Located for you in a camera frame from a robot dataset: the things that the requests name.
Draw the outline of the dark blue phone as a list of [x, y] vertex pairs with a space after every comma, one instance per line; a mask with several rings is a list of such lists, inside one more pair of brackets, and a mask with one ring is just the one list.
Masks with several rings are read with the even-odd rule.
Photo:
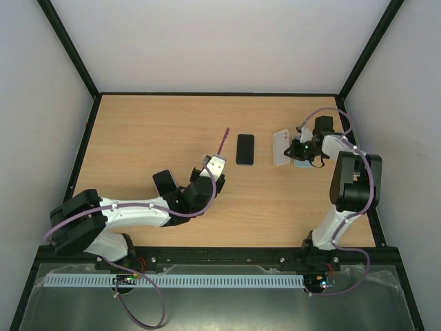
[[239, 134], [236, 146], [236, 163], [252, 166], [254, 164], [255, 137], [252, 134]]

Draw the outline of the black phone white edge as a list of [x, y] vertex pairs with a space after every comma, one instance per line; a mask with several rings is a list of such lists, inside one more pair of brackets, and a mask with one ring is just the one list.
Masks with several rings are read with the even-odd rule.
[[225, 141], [226, 141], [226, 139], [227, 139], [227, 137], [228, 137], [228, 135], [229, 135], [229, 132], [230, 132], [230, 128], [227, 127], [227, 128], [225, 129], [225, 133], [224, 133], [224, 135], [223, 135], [223, 138], [222, 138], [222, 140], [221, 140], [221, 143], [220, 143], [220, 145], [219, 145], [219, 147], [218, 147], [218, 149], [217, 149], [217, 155], [220, 155], [220, 154], [221, 154], [221, 151], [222, 151], [223, 146], [224, 146], [224, 144], [225, 144]]

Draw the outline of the right controller board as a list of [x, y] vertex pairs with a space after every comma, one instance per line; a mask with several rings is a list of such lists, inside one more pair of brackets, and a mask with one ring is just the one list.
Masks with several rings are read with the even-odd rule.
[[311, 284], [312, 286], [320, 289], [332, 288], [336, 285], [336, 280], [331, 276], [327, 276], [326, 274], [323, 274], [323, 275], [313, 276]]

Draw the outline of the left controller board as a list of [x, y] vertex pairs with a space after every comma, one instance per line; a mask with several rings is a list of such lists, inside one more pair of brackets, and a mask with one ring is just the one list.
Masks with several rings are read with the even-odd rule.
[[139, 274], [116, 274], [112, 279], [112, 284], [136, 285], [142, 278]]

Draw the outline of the black mounting rail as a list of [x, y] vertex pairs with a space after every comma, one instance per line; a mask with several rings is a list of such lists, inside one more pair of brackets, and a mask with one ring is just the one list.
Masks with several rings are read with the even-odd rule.
[[173, 265], [257, 265], [294, 272], [340, 270], [334, 251], [306, 254], [301, 248], [136, 247], [115, 264], [154, 272]]

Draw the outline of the black aluminium frame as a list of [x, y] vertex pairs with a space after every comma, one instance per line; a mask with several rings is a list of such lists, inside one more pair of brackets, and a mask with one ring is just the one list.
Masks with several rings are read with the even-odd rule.
[[[402, 7], [402, 1], [390, 1], [386, 10], [382, 14], [378, 24], [376, 25], [372, 35], [364, 47], [361, 55], [359, 56], [356, 64], [351, 70], [342, 90], [338, 94], [334, 94], [333, 97], [336, 101], [336, 105], [341, 109], [345, 109], [345, 99], [349, 96], [352, 88], [355, 86], [358, 78], [362, 74], [365, 66], [370, 60], [372, 54], [375, 52], [378, 44], [381, 42], [384, 34], [388, 30], [389, 26], [395, 19], [396, 15], [399, 13]], [[40, 1], [39, 6], [41, 7], [43, 13], [48, 19], [52, 29], [59, 38], [59, 41], [65, 48], [71, 62], [73, 63], [76, 71], [83, 80], [86, 88], [91, 94], [94, 102], [90, 110], [88, 117], [88, 122], [85, 126], [85, 131], [79, 146], [79, 151], [77, 153], [72, 173], [68, 182], [67, 189], [65, 191], [65, 198], [69, 199], [72, 197], [74, 192], [74, 187], [79, 178], [79, 172], [83, 163], [83, 159], [86, 153], [86, 149], [92, 134], [92, 129], [94, 122], [96, 121], [96, 116], [98, 114], [99, 104], [103, 97], [103, 93], [99, 92], [95, 83], [90, 76], [80, 54], [74, 46], [68, 31], [62, 23], [60, 16], [58, 15], [55, 7], [51, 1]], [[416, 301], [413, 297], [411, 286], [407, 278], [407, 274], [400, 256], [399, 250], [393, 248], [386, 244], [386, 239], [382, 231], [382, 226], [380, 225], [380, 219], [375, 208], [370, 208], [367, 212], [369, 226], [373, 234], [374, 247], [368, 248], [366, 251], [370, 256], [372, 265], [393, 265], [396, 268], [396, 273], [398, 275], [398, 283], [404, 291], [404, 298], [406, 300], [406, 306], [409, 311], [409, 316], [412, 324], [416, 330], [423, 330], [424, 326], [420, 313], [416, 305]], [[34, 283], [37, 279], [37, 270], [43, 263], [56, 264], [56, 263], [75, 263], [86, 264], [92, 260], [91, 255], [86, 253], [74, 254], [71, 257], [58, 257], [55, 255], [54, 249], [50, 248], [48, 245], [42, 245], [37, 250], [37, 255], [34, 259], [34, 263], [30, 269], [28, 279], [26, 281], [23, 293], [21, 295], [17, 310], [14, 314], [12, 324], [10, 326], [11, 330], [20, 330], [24, 326], [25, 311], [30, 303], [30, 297], [32, 296], [32, 289]]]

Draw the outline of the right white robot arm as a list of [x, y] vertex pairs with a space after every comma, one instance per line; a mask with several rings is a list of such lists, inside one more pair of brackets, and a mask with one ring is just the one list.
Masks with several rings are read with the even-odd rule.
[[352, 144], [345, 134], [334, 130], [330, 116], [316, 118], [314, 129], [297, 128], [298, 136], [284, 151], [295, 161], [314, 164], [320, 159], [335, 162], [329, 188], [331, 207], [320, 225], [302, 242], [300, 261], [308, 270], [315, 270], [333, 260], [332, 252], [348, 227], [380, 200], [382, 157], [367, 154]]

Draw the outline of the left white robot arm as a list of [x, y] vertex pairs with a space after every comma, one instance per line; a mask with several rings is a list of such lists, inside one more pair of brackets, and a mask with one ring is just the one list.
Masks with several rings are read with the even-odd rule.
[[51, 228], [43, 239], [59, 255], [87, 252], [118, 261], [129, 254], [129, 239], [119, 229], [178, 226], [203, 215], [225, 183], [223, 170], [208, 161], [193, 170], [188, 186], [148, 200], [109, 199], [84, 190], [50, 212]]

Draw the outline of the beige phone case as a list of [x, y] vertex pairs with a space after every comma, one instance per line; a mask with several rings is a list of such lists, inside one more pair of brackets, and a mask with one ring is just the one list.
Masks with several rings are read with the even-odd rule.
[[290, 147], [288, 129], [280, 130], [272, 136], [272, 162], [275, 166], [283, 166], [290, 162], [290, 158], [285, 155], [285, 150]]

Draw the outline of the controller board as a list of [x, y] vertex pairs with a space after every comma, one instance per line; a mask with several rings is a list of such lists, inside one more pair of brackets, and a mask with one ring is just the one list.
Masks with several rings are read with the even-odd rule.
[[116, 274], [112, 279], [112, 284], [136, 285], [142, 278], [139, 274]]
[[332, 288], [336, 285], [336, 280], [331, 276], [327, 276], [326, 274], [323, 274], [323, 275], [313, 276], [311, 284], [312, 286], [320, 289]]

